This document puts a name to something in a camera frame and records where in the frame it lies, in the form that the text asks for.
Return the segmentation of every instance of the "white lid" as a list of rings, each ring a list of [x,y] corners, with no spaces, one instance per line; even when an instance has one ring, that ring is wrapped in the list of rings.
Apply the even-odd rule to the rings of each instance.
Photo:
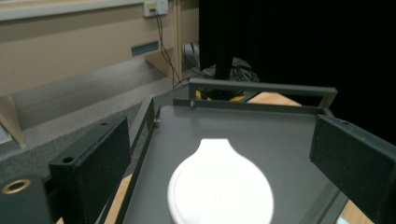
[[[177,224],[270,223],[274,200],[262,171],[228,139],[203,139],[174,171],[168,206]]]

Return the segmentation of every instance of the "electrical outlet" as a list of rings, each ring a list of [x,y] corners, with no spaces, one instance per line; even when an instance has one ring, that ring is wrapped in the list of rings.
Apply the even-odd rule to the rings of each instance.
[[[160,15],[168,13],[168,0],[157,0],[157,11]]]
[[[155,10],[158,15],[164,15],[168,13],[168,0],[145,0],[143,3],[143,16],[153,17],[155,16]]]

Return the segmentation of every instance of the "screw hole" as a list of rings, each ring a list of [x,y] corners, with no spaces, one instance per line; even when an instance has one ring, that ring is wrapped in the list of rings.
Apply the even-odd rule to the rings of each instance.
[[[62,160],[64,163],[69,163],[70,161],[73,161],[74,159],[72,157],[66,157]]]
[[[13,194],[23,189],[26,189],[29,185],[29,179],[19,179],[7,184],[5,187],[3,187],[2,191],[5,194]]]

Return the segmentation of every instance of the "black metal tray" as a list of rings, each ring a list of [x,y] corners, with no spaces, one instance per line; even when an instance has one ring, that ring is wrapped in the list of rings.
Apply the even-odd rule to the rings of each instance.
[[[152,99],[142,104],[132,127],[134,145],[145,124],[148,140],[120,210],[119,223],[173,223],[167,206],[172,173],[195,152],[202,138],[228,138],[269,180],[275,200],[272,223],[333,224],[347,197],[309,160],[309,152],[317,115],[332,115],[329,105],[336,90],[257,84],[254,91],[321,95],[322,102],[327,103],[252,105],[196,100],[194,88],[200,84],[200,80],[192,82],[190,99],[175,100],[156,114]],[[240,84],[227,82],[226,88],[233,85]]]

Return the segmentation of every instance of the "black panel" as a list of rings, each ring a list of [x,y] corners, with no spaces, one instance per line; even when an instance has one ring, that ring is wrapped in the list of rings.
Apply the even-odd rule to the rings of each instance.
[[[347,121],[318,116],[311,161],[374,223],[396,223],[396,147]]]
[[[126,118],[94,127],[49,163],[65,223],[95,223],[130,164]]]

